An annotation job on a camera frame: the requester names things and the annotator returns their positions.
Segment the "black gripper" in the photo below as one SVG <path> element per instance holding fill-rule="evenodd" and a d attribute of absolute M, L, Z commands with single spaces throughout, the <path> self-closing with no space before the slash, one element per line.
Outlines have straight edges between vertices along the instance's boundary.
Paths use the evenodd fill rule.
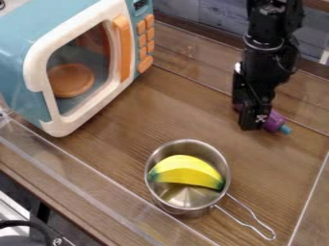
<path fill-rule="evenodd" d="M 236 64 L 233 104 L 239 105 L 240 126 L 244 131 L 259 130 L 268 121 L 276 88 L 298 71 L 302 58 L 296 46 L 283 46 L 276 52 L 245 48 L 244 59 Z"/>

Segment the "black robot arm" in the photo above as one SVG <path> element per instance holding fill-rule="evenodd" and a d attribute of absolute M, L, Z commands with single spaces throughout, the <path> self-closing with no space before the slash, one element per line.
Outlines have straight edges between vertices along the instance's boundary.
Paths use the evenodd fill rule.
<path fill-rule="evenodd" d="M 235 65 L 232 104 L 244 131 L 273 119 L 276 88 L 299 70 L 295 32 L 303 27 L 303 0 L 247 0 L 248 30 L 243 60 Z"/>

